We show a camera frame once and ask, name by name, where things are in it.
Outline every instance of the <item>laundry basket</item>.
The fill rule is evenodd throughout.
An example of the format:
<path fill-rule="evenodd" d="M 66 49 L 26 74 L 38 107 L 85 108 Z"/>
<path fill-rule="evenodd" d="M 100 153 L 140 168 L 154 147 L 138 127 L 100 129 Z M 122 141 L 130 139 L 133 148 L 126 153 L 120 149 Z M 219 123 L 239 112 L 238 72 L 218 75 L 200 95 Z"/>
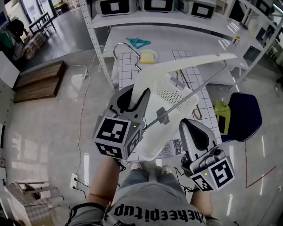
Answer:
<path fill-rule="evenodd" d="M 178 85 L 169 74 L 156 78 L 150 85 L 150 98 L 145 112 L 145 122 L 151 123 L 157 118 L 157 110 L 164 107 L 169 110 L 172 106 L 189 95 L 192 91 L 188 87 Z M 151 161 L 162 151 L 165 144 L 173 138 L 179 123 L 186 118 L 199 101 L 195 94 L 168 114 L 170 122 L 166 125 L 160 122 L 149 127 L 143 134 L 135 152 L 145 160 Z"/>

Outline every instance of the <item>shoe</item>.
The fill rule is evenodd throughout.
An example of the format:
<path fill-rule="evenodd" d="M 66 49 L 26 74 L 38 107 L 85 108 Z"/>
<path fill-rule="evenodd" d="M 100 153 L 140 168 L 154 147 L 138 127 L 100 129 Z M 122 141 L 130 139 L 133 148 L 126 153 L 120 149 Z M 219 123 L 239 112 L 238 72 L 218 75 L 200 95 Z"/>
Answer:
<path fill-rule="evenodd" d="M 131 170 L 135 170 L 135 169 L 141 169 L 142 170 L 142 165 L 141 165 L 141 163 L 139 163 L 139 162 L 135 162 L 135 163 L 133 163 L 132 164 L 132 166 L 131 166 Z"/>
<path fill-rule="evenodd" d="M 172 173 L 172 169 L 169 166 L 163 166 L 161 169 L 161 174 L 169 174 Z"/>

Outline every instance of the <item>power strip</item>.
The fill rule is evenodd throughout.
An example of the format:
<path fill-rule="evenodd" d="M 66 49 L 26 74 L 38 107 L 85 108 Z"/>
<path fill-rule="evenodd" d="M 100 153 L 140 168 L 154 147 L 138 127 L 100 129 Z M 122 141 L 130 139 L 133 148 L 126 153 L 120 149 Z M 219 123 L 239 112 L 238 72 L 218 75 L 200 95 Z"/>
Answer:
<path fill-rule="evenodd" d="M 72 177 L 71 177 L 71 183 L 70 183 L 70 188 L 74 189 L 77 188 L 78 182 L 75 181 L 74 179 L 79 179 L 79 176 L 77 174 L 72 173 Z"/>

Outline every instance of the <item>navy blue chair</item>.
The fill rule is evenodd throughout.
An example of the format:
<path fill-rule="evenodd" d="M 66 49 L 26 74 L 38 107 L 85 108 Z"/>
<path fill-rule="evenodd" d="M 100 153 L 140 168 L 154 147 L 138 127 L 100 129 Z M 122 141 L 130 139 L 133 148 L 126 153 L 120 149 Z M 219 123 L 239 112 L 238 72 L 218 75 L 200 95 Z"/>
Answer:
<path fill-rule="evenodd" d="M 244 93 L 233 93 L 229 102 L 231 118 L 227 135 L 222 142 L 237 140 L 244 142 L 253 136 L 262 125 L 260 107 L 256 97 Z"/>

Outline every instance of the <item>gray shirt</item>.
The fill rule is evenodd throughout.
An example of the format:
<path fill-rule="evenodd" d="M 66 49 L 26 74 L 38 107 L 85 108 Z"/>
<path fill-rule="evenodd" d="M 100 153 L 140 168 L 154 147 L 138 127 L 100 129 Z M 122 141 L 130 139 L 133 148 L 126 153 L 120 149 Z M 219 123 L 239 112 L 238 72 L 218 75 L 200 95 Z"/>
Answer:
<path fill-rule="evenodd" d="M 71 211 L 70 226 L 220 226 L 205 218 L 184 194 L 157 182 L 145 182 L 120 189 L 106 209 L 84 203 Z"/>

